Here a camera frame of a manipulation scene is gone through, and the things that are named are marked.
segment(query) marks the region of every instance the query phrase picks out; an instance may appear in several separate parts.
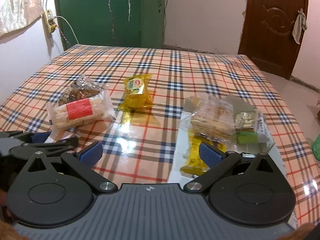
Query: green panel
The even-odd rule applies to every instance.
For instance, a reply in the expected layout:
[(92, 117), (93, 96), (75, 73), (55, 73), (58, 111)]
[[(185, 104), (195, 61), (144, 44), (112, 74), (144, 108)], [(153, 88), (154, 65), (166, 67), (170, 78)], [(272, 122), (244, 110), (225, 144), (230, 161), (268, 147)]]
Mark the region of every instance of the green panel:
[(161, 49), (164, 41), (165, 0), (142, 0), (142, 37), (143, 48)]
[[(130, 21), (128, 0), (111, 0), (117, 44), (112, 39), (108, 0), (55, 0), (55, 2), (58, 15), (68, 20), (81, 44), (141, 46), (141, 0), (130, 0)], [(76, 40), (64, 21), (62, 29), (68, 41), (74, 45)]]

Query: gray gripper base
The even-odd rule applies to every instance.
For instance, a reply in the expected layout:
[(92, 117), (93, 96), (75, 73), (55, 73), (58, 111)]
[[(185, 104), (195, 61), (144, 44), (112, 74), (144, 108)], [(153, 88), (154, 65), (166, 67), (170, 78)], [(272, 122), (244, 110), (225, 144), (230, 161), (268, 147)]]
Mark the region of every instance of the gray gripper base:
[(178, 184), (123, 184), (116, 193), (98, 196), (89, 212), (68, 225), (14, 227), (31, 240), (275, 240), (292, 231), (287, 223), (247, 228), (227, 222), (201, 195), (185, 193)]

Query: floor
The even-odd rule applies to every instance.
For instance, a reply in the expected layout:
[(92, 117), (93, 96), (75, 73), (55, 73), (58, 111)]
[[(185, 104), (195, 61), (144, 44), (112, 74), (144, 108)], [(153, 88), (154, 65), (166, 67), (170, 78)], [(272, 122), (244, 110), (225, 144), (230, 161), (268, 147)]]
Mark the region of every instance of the floor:
[(319, 94), (282, 77), (267, 72), (263, 74), (286, 102), (311, 145), (320, 134), (320, 122), (317, 119), (320, 106), (316, 106)]

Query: yellow plastic wrapper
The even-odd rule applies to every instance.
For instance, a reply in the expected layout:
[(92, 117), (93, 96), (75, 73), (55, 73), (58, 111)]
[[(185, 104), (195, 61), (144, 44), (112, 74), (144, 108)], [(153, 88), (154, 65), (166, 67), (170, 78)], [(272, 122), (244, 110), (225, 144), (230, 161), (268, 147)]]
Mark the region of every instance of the yellow plastic wrapper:
[[(189, 135), (189, 144), (190, 144), (189, 155), (185, 165), (180, 168), (180, 171), (200, 176), (206, 171), (208, 171), (209, 167), (199, 157), (199, 146), (202, 142), (206, 142), (211, 145), (214, 145), (214, 144), (209, 139), (195, 135), (191, 130), (188, 131), (188, 135)], [(221, 143), (217, 143), (214, 146), (223, 152), (226, 152), (227, 150), (226, 147)]]
[(123, 80), (125, 96), (118, 108), (120, 111), (155, 106), (148, 92), (151, 77), (152, 74), (140, 74)]

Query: wall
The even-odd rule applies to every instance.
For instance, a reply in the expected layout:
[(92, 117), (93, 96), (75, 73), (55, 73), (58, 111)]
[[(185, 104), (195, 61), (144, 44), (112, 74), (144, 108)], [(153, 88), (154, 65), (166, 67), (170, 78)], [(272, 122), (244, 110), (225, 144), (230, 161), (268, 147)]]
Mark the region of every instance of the wall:
[(320, 0), (309, 0), (307, 25), (292, 72), (304, 82), (320, 88)]
[[(48, 8), (55, 15), (54, 0)], [(0, 103), (44, 64), (63, 52), (59, 31), (46, 38), (42, 20), (0, 39)]]
[(237, 54), (246, 0), (168, 0), (166, 45)]

